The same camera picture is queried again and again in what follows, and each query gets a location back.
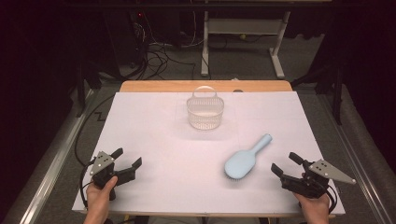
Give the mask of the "person's right hand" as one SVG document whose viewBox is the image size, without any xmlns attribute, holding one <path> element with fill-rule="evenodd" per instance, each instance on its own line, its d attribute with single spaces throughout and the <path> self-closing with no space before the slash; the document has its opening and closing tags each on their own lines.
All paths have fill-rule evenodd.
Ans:
<svg viewBox="0 0 396 224">
<path fill-rule="evenodd" d="M 306 221 L 314 219 L 329 219 L 330 199 L 327 195 L 323 194 L 318 199 L 309 199 L 298 193 L 294 193 L 294 196 L 302 206 Z"/>
</svg>

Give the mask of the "white metal desk frame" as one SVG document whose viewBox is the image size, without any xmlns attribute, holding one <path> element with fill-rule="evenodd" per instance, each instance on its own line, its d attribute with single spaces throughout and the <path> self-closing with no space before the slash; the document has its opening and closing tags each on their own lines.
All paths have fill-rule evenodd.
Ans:
<svg viewBox="0 0 396 224">
<path fill-rule="evenodd" d="M 275 35 L 276 43 L 268 49 L 273 67 L 278 79 L 284 79 L 285 74 L 278 58 L 278 52 L 289 23 L 290 12 L 286 11 L 282 19 L 210 19 L 206 11 L 204 15 L 204 39 L 201 59 L 201 75 L 209 75 L 209 48 L 210 35 Z"/>
</svg>

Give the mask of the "dark computer tower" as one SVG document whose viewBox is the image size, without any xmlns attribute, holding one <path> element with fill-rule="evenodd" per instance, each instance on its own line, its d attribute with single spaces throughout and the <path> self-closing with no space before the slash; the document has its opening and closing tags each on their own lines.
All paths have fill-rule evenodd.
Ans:
<svg viewBox="0 0 396 224">
<path fill-rule="evenodd" d="M 129 11 L 105 13 L 107 29 L 119 65 L 140 65 L 143 62 L 142 41 L 136 36 L 135 22 Z"/>
</svg>

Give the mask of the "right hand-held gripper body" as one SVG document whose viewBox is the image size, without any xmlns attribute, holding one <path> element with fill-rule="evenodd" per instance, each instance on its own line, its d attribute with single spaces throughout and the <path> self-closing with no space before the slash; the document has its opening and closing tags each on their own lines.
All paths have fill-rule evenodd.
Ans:
<svg viewBox="0 0 396 224">
<path fill-rule="evenodd" d="M 280 175 L 281 187 L 310 199 L 318 199 L 328 191 L 329 181 L 336 180 L 354 185 L 357 181 L 325 160 L 307 161 L 296 159 L 302 165 L 304 174 L 301 178 Z"/>
</svg>

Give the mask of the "person's left hand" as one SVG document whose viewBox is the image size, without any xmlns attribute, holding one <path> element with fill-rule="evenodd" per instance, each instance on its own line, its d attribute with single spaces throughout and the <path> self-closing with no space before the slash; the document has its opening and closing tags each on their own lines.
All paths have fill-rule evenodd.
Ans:
<svg viewBox="0 0 396 224">
<path fill-rule="evenodd" d="M 92 217 L 107 217 L 108 216 L 108 205 L 109 205 L 109 194 L 110 191 L 116 186 L 118 178 L 113 176 L 105 185 L 103 189 L 99 189 L 93 183 L 91 183 L 87 190 L 88 197 L 88 214 L 87 216 Z"/>
</svg>

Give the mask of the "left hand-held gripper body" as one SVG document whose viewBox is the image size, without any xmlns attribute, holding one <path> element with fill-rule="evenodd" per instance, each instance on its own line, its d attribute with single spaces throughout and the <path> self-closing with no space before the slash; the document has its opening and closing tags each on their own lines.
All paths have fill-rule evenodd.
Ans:
<svg viewBox="0 0 396 224">
<path fill-rule="evenodd" d="M 115 171 L 114 166 L 115 160 L 111 157 L 111 154 L 100 151 L 90 170 L 93 184 L 99 189 L 103 189 L 113 176 L 118 178 L 117 186 L 124 184 L 126 181 L 124 173 Z"/>
</svg>

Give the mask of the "aluminium floor rail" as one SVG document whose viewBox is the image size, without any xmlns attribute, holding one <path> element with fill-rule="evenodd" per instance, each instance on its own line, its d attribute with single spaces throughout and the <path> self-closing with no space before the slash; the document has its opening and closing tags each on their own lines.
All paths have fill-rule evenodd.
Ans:
<svg viewBox="0 0 396 224">
<path fill-rule="evenodd" d="M 316 130 L 324 158 L 357 179 L 337 189 L 346 209 L 344 224 L 396 224 L 396 175 L 390 170 L 351 100 L 342 102 L 341 121 L 332 115 L 329 99 L 318 98 L 326 126 Z"/>
<path fill-rule="evenodd" d="M 35 224 L 59 178 L 65 161 L 76 141 L 77 133 L 88 116 L 87 110 L 97 96 L 97 91 L 83 94 L 85 105 L 79 108 L 77 92 L 71 98 L 74 104 L 49 148 L 39 161 L 17 200 L 8 211 L 3 224 Z"/>
</svg>

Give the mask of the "white plastic basket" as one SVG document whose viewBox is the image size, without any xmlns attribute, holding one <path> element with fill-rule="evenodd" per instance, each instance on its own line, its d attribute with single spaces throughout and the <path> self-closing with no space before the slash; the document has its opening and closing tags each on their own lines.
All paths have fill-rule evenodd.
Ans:
<svg viewBox="0 0 396 224">
<path fill-rule="evenodd" d="M 197 87 L 186 102 L 189 124 L 201 131 L 218 128 L 222 121 L 224 101 L 210 86 Z"/>
</svg>

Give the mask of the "light blue hairbrush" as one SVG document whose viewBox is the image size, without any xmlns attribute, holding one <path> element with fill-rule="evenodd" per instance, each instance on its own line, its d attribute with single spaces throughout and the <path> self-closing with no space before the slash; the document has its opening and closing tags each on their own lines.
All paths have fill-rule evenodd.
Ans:
<svg viewBox="0 0 396 224">
<path fill-rule="evenodd" d="M 224 164 L 225 174 L 232 180 L 244 178 L 256 164 L 256 154 L 268 146 L 273 137 L 266 133 L 250 149 L 236 151 Z"/>
</svg>

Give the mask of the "white table cover sheet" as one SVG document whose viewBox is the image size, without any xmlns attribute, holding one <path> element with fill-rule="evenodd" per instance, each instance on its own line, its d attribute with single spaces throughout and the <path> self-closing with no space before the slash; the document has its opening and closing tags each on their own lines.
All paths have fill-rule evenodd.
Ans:
<svg viewBox="0 0 396 224">
<path fill-rule="evenodd" d="M 220 126 L 210 131 L 188 122 L 187 92 L 116 94 L 97 151 L 122 147 L 118 170 L 142 158 L 134 181 L 117 187 L 114 213 L 149 216 L 297 216 L 294 196 L 272 173 L 276 164 L 298 176 L 291 152 L 309 161 L 322 155 L 298 94 L 224 92 Z M 238 150 L 250 149 L 269 133 L 272 142 L 256 154 L 256 164 L 240 180 L 224 172 Z"/>
</svg>

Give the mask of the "black metal stand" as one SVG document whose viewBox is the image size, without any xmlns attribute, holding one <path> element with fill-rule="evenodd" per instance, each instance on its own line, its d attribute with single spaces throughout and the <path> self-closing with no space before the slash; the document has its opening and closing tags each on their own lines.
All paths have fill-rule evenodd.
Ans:
<svg viewBox="0 0 396 224">
<path fill-rule="evenodd" d="M 344 66 L 340 63 L 327 63 L 306 75 L 293 80 L 290 85 L 294 88 L 303 83 L 316 82 L 315 92 L 327 94 L 332 92 L 332 115 L 338 125 L 341 125 L 341 103 Z"/>
<path fill-rule="evenodd" d="M 99 78 L 99 70 L 91 61 L 81 62 L 77 66 L 76 72 L 77 93 L 78 93 L 78 113 L 80 118 L 86 107 L 85 83 L 88 83 L 92 90 L 99 90 L 102 82 Z"/>
</svg>

